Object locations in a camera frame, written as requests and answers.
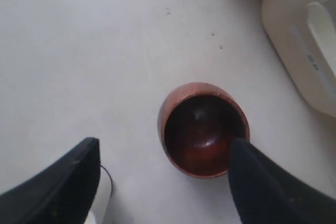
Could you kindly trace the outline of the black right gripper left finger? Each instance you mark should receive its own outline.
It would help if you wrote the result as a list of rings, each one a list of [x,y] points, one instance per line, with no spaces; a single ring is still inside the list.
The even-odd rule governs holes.
[[[84,223],[100,181],[100,145],[88,137],[1,194],[1,223]]]

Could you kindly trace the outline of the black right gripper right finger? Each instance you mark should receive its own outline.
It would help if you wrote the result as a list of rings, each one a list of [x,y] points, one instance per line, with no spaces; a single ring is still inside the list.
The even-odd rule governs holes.
[[[242,223],[335,223],[335,199],[292,176],[245,139],[232,142],[228,180]]]

